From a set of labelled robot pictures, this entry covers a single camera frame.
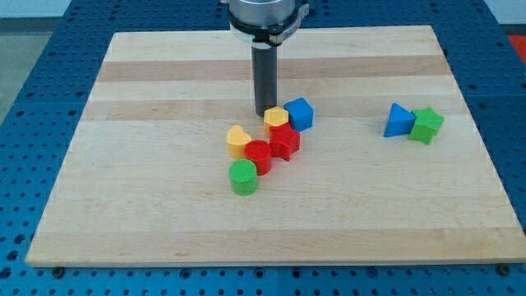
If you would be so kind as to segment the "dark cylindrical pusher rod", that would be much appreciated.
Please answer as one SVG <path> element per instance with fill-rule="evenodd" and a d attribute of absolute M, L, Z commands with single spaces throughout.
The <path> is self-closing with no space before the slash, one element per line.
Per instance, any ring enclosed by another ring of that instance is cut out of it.
<path fill-rule="evenodd" d="M 256 114 L 264 116 L 267 109 L 277 105 L 277 48 L 251 48 Z"/>

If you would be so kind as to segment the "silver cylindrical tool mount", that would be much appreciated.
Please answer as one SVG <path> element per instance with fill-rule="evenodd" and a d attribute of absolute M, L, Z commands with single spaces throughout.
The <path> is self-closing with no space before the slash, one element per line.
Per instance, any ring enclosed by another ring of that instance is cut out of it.
<path fill-rule="evenodd" d="M 307 0 L 229 0 L 230 31 L 255 49 L 280 46 L 310 13 Z"/>

